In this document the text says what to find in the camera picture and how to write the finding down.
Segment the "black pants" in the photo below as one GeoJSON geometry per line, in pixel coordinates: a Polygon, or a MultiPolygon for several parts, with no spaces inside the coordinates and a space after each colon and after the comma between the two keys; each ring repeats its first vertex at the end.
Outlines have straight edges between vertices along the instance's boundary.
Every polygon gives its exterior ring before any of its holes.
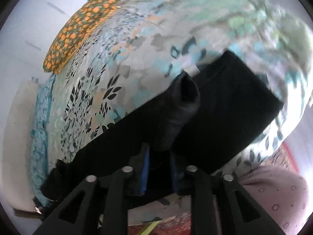
{"type": "Polygon", "coordinates": [[[154,201],[184,186],[193,165],[211,174],[261,135],[283,103],[235,54],[225,52],[194,77],[179,74],[167,90],[58,161],[41,187],[62,201],[87,176],[130,166],[128,194],[154,201]]]}

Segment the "pink floral clothing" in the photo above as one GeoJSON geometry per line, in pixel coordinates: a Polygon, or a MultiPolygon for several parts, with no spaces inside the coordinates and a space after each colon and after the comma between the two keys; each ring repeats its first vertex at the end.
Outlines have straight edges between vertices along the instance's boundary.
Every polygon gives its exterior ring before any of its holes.
{"type": "Polygon", "coordinates": [[[303,177],[274,165],[261,165],[239,182],[285,234],[300,232],[309,200],[303,177]]]}

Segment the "red patterned rug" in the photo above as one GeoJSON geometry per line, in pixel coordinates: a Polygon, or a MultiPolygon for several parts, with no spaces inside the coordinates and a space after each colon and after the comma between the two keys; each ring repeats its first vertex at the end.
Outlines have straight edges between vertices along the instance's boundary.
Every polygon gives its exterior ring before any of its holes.
{"type": "MultiPolygon", "coordinates": [[[[274,165],[298,174],[296,162],[286,143],[282,143],[258,167],[261,165],[274,165]]],[[[132,209],[130,210],[128,234],[190,234],[191,213],[189,208],[190,198],[188,196],[172,194],[159,201],[132,209]]]]}

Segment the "teal patterned blanket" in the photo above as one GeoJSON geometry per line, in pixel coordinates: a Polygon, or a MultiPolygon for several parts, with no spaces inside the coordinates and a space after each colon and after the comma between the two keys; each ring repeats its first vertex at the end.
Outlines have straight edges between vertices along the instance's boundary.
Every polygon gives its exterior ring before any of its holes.
{"type": "Polygon", "coordinates": [[[38,90],[34,114],[32,143],[30,152],[30,182],[34,193],[34,202],[43,207],[50,200],[41,192],[41,186],[48,176],[48,131],[50,110],[52,105],[52,90],[56,76],[52,75],[38,90]]]}

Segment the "floral leaf-print bedsheet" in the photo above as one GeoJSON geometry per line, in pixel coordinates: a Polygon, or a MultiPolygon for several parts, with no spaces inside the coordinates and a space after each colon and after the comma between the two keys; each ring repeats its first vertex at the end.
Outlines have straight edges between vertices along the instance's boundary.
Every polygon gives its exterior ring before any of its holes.
{"type": "Polygon", "coordinates": [[[121,0],[56,76],[49,168],[70,162],[183,69],[233,52],[283,101],[254,143],[221,171],[255,170],[300,122],[312,98],[312,30],[266,0],[121,0]]]}

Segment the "orange floral pillow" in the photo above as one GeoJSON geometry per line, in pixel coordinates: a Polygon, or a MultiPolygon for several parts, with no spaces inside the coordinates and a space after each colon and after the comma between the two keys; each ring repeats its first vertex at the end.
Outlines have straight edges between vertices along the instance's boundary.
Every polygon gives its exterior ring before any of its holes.
{"type": "Polygon", "coordinates": [[[51,43],[43,61],[43,71],[54,74],[61,72],[91,33],[118,10],[119,1],[87,0],[51,43]]]}

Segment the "white wardrobe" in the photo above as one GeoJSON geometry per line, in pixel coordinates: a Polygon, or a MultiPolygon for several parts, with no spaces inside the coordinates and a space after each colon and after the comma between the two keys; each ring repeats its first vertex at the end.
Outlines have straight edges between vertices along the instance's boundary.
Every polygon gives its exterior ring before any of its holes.
{"type": "Polygon", "coordinates": [[[48,49],[87,0],[20,0],[1,29],[1,83],[42,71],[48,49]]]}

